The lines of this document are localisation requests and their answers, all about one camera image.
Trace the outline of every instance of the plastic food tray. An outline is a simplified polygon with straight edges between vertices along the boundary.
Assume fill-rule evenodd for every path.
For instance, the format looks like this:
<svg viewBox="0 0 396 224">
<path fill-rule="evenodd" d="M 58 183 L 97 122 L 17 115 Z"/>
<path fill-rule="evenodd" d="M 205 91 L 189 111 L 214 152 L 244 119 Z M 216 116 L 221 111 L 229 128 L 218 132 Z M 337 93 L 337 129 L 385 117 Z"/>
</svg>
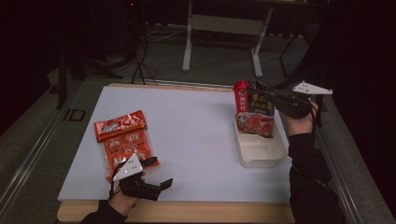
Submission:
<svg viewBox="0 0 396 224">
<path fill-rule="evenodd" d="M 274 167 L 288 156 L 279 129 L 274 124 L 273 138 L 239 131 L 234 123 L 239 159 L 245 167 Z"/>
</svg>

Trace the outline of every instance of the orange snack bag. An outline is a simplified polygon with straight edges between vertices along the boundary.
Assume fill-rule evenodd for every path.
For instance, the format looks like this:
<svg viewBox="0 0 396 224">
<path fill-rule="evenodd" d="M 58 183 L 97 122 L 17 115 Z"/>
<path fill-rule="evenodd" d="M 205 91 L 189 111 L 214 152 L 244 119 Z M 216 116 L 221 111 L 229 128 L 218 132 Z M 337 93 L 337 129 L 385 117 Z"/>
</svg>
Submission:
<svg viewBox="0 0 396 224">
<path fill-rule="evenodd" d="M 121 116 L 116 119 L 96 121 L 94 123 L 97 142 L 118 134 L 127 133 L 137 129 L 146 129 L 146 119 L 141 110 Z"/>
<path fill-rule="evenodd" d="M 133 154 L 136 154 L 139 160 L 146 160 L 152 157 L 149 147 L 149 141 L 142 129 L 134 130 L 128 133 L 119 134 L 104 140 L 106 160 L 108 165 L 108 176 L 106 180 L 111 183 L 111 176 L 116 167 L 127 161 Z"/>
</svg>

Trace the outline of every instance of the dark background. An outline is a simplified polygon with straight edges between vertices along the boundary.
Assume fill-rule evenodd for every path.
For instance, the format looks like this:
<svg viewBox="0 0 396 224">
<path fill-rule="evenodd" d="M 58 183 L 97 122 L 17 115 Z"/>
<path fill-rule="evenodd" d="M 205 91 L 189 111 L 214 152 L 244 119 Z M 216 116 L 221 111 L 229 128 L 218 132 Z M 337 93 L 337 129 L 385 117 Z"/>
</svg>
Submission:
<svg viewBox="0 0 396 224">
<path fill-rule="evenodd" d="M 187 1 L 145 1 L 148 24 L 186 24 Z M 394 2 L 335 2 L 346 10 L 330 13 L 311 45 L 298 72 L 326 74 L 326 88 L 352 133 L 375 183 L 396 216 L 396 127 L 394 103 L 396 76 L 396 4 Z M 245 16 L 238 7 L 222 7 L 224 15 Z M 101 58 L 120 47 L 103 39 L 118 39 L 118 32 L 104 32 L 88 1 L 27 0 L 0 3 L 0 134 L 50 87 L 47 73 L 58 66 L 57 34 L 90 57 Z M 115 14 L 120 7 L 115 7 Z M 206 7 L 197 6 L 206 11 Z M 260 17 L 256 8 L 252 17 Z M 276 12 L 269 31 L 279 33 L 284 9 Z M 286 35 L 293 29 L 280 31 Z"/>
</svg>

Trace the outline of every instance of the wooden table edge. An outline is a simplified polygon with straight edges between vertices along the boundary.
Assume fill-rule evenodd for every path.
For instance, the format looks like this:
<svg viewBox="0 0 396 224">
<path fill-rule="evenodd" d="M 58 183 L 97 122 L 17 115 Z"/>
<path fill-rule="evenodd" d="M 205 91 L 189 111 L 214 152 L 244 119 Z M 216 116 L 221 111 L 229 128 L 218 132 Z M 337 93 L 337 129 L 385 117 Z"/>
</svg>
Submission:
<svg viewBox="0 0 396 224">
<path fill-rule="evenodd" d="M 58 210 L 62 222 L 80 222 L 97 211 L 98 201 L 65 201 Z M 288 203 L 218 203 L 140 201 L 127 222 L 157 223 L 294 223 Z"/>
</svg>

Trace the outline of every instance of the human hand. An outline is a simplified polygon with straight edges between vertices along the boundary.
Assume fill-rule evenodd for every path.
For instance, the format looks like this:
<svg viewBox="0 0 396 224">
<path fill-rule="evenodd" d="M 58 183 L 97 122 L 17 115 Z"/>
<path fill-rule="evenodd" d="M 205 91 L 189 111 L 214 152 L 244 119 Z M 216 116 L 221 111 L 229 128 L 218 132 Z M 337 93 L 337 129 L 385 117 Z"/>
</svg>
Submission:
<svg viewBox="0 0 396 224">
<path fill-rule="evenodd" d="M 113 207 L 117 212 L 127 217 L 132 208 L 139 202 L 140 199 L 133 198 L 122 193 L 120 187 L 117 187 L 116 194 L 111 197 L 108 204 Z"/>
<path fill-rule="evenodd" d="M 312 108 L 315 117 L 317 115 L 318 105 L 315 104 L 315 102 L 313 101 L 311 101 L 311 104 L 315 108 Z M 314 118 L 311 114 L 308 114 L 305 118 L 302 119 L 292 119 L 285 114 L 282 114 L 282 116 L 288 126 L 289 136 L 299 133 L 312 133 L 312 130 L 314 128 Z"/>
</svg>

